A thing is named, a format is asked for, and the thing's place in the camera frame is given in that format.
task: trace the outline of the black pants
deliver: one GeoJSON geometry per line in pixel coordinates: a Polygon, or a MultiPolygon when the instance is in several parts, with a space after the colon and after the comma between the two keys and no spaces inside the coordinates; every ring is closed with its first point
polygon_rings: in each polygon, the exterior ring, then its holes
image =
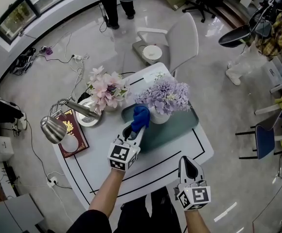
{"type": "Polygon", "coordinates": [[[114,233],[181,233],[179,220],[167,188],[163,187],[151,193],[152,217],[145,208],[145,197],[122,206],[118,227],[114,233]]]}
{"type": "MultiPolygon", "coordinates": [[[[111,26],[118,25],[118,16],[117,16],[117,8],[116,8],[116,0],[100,0],[103,4],[108,20],[111,26]]],[[[122,2],[121,5],[123,7],[123,10],[125,10],[126,15],[128,17],[133,16],[135,14],[135,10],[133,8],[133,2],[122,2]]]]}

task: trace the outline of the black shirt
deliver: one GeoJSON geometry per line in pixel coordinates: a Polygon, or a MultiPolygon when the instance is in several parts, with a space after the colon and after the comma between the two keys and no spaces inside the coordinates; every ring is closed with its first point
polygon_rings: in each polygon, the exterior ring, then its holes
{"type": "Polygon", "coordinates": [[[107,216],[100,211],[89,210],[79,216],[67,233],[112,233],[107,216]]]}

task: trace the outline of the white chair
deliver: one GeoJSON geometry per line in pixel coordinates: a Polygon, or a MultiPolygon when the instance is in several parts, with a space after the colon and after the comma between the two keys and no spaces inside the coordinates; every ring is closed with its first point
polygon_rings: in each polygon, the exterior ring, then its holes
{"type": "Polygon", "coordinates": [[[171,74],[175,72],[180,65],[198,54],[197,28],[190,13],[185,13],[181,16],[169,31],[137,28],[137,35],[141,38],[141,41],[134,43],[132,46],[140,57],[142,56],[142,51],[145,46],[155,44],[146,42],[142,33],[161,33],[166,37],[168,46],[163,45],[162,49],[165,60],[160,61],[168,67],[171,74]]]}

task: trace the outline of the window frame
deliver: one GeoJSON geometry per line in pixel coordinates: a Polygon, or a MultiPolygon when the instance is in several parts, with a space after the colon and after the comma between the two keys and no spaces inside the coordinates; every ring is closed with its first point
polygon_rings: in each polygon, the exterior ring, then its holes
{"type": "MultiPolygon", "coordinates": [[[[22,2],[26,2],[27,5],[30,7],[30,9],[33,11],[33,13],[35,14],[35,18],[30,21],[26,26],[24,26],[22,28],[22,30],[24,30],[27,26],[29,26],[33,21],[35,21],[36,19],[38,19],[39,17],[41,17],[42,14],[44,14],[45,12],[49,11],[50,9],[54,8],[57,4],[59,4],[60,2],[64,1],[64,0],[59,0],[58,2],[54,3],[53,5],[51,5],[49,8],[45,9],[42,13],[39,11],[38,7],[36,5],[34,5],[32,3],[31,0],[16,0],[4,13],[3,15],[0,17],[0,25],[4,22],[4,20],[22,3],[22,2]]],[[[12,42],[18,37],[18,34],[16,34],[12,39],[10,39],[7,35],[5,35],[1,30],[0,30],[0,37],[6,41],[9,45],[12,44],[12,42]]]]}

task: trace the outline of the plaid cloth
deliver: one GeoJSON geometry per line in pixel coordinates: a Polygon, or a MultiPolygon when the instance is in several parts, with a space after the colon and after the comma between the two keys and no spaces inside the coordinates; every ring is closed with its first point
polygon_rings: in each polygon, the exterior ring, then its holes
{"type": "Polygon", "coordinates": [[[282,12],[276,17],[272,25],[271,35],[269,38],[261,38],[259,35],[255,39],[256,47],[260,53],[268,57],[269,60],[277,56],[282,50],[282,12]]]}

